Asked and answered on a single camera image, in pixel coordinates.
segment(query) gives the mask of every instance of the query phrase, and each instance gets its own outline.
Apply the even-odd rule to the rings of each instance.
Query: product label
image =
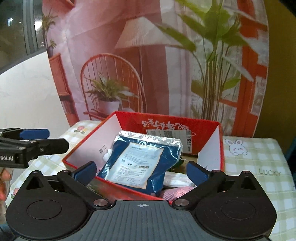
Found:
[[[192,153],[191,130],[146,130],[147,135],[180,139],[184,153]]]
[[[111,167],[106,180],[146,189],[147,180],[156,168],[162,148],[130,143]]]

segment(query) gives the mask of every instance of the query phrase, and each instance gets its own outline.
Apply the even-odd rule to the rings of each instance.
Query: floor lamp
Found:
[[[140,62],[140,76],[143,87],[143,95],[145,100],[144,109],[147,111],[147,103],[145,97],[144,77],[143,77],[143,65],[141,46],[148,45],[168,45],[168,46],[180,46],[172,37],[165,35],[159,28],[149,21],[146,17],[134,18],[127,20],[124,29],[119,37],[119,40],[115,46],[119,48],[138,47],[139,62]]]

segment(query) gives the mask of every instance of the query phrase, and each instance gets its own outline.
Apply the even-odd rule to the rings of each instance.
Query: white wall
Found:
[[[69,124],[52,77],[47,52],[0,75],[0,129],[47,128],[58,138]]]

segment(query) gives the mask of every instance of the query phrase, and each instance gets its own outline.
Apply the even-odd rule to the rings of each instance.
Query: human hand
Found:
[[[10,181],[11,178],[10,173],[6,169],[3,169],[0,174],[0,201],[6,201],[7,190],[5,182]]]

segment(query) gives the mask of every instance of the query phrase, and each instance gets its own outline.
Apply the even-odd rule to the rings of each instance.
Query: cardboard box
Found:
[[[121,130],[178,138],[183,152],[198,154],[197,162],[208,170],[224,170],[222,130],[218,122],[167,115],[114,112],[86,136],[63,159],[70,170],[94,161],[97,171],[104,166],[103,156],[112,148]],[[92,188],[109,201],[159,200],[96,177]]]

